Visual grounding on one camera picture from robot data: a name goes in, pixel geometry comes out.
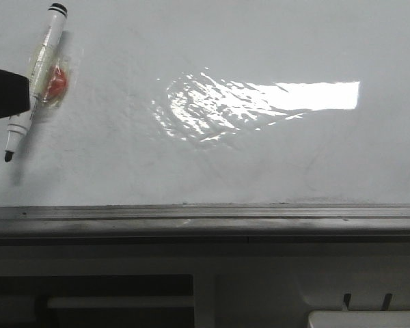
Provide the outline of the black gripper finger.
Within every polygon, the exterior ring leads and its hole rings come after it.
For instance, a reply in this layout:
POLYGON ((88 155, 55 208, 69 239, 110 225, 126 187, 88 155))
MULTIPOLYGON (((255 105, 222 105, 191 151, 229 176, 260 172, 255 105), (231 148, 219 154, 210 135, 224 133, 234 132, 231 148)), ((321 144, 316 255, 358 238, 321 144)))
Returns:
POLYGON ((30 109, 29 79, 23 75, 0 70, 0 119, 30 109))

